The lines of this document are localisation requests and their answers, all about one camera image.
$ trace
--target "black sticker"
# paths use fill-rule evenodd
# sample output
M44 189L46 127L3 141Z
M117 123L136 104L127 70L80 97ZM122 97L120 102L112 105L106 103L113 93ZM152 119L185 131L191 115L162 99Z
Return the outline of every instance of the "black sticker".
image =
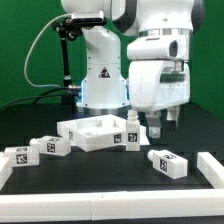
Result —
M17 148L17 152L27 152L28 148Z
M121 134L114 135L114 144L121 143L121 141L122 141Z
M167 172L167 162L165 160L160 159L160 169Z
M51 138L51 139L49 139L49 142L57 142L59 140L60 140L60 138Z
M169 155L165 155L165 156L163 156L164 158L166 158L166 159L176 159L177 157L175 156L175 155L173 155L173 154L169 154Z
M110 78L110 74L105 67L103 68L103 71L100 73L99 78Z
M137 142L138 134L137 133L128 133L128 142Z
M27 154L19 154L19 155L16 155L16 163L18 165L27 164L28 163Z
M73 141L73 132L69 131L69 139Z
M47 143L47 152L55 153L55 144Z

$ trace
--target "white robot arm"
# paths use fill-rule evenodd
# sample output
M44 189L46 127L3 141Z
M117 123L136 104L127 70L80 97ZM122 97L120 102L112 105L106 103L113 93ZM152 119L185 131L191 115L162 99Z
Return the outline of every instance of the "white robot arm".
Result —
M82 29L86 40L87 75L82 81L78 108L94 115L118 114L129 105L126 80L120 71L120 39L103 26L91 27L91 21L110 17L111 0L61 0L61 3L67 13L72 13L74 22L89 23Z
M120 0L112 6L115 26L138 36L127 50L132 61L129 96L132 108L146 112L149 126L154 125L151 137L160 137L158 111L168 109L167 119L177 120L179 105L189 101L186 62L192 33L200 27L204 11L203 0Z

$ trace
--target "green background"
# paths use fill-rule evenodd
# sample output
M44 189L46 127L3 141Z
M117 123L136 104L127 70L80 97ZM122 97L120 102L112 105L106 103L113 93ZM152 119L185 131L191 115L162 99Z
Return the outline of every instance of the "green background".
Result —
M205 3L206 19L193 36L191 101L224 120L224 1L206 0ZM24 61L40 30L61 14L64 12L60 0L0 0L0 107L12 100L46 91L25 81ZM107 28L116 32L110 22ZM122 41L121 71L126 78L129 66L126 46L132 40L118 35ZM83 37L69 42L69 52L72 79L78 84L86 73ZM60 40L51 28L38 42L28 73L35 84L63 85Z

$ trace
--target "black table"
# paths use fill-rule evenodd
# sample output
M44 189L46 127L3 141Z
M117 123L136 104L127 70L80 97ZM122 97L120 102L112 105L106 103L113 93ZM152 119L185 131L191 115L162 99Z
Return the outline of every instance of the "black table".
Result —
M70 106L58 104L11 106L0 113L0 150L28 145L31 138L56 136L58 121L83 117ZM140 152L125 152L124 146L116 146L86 153L72 147L65 157L40 155L39 166L14 168L0 195L212 189L196 168L197 153L210 152L224 164L224 122L195 104L181 107L177 129L162 120L162 138L151 139L151 145L141 146ZM172 180L154 170L147 159L151 149L167 149L188 159L188 176ZM223 222L224 217L190 217L95 223Z

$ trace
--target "bottle cap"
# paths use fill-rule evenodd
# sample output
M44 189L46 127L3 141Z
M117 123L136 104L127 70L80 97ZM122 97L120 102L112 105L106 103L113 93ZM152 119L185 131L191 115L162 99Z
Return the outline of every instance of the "bottle cap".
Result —
M148 159L149 159L150 161L153 161L153 154L154 154L155 151L156 151L156 150L150 150L150 151L149 151L149 153L148 153Z
M129 119L137 119L138 118L138 112L135 110L129 110L128 111L128 118Z
M37 145L38 144L38 138L32 138L30 140L30 145Z

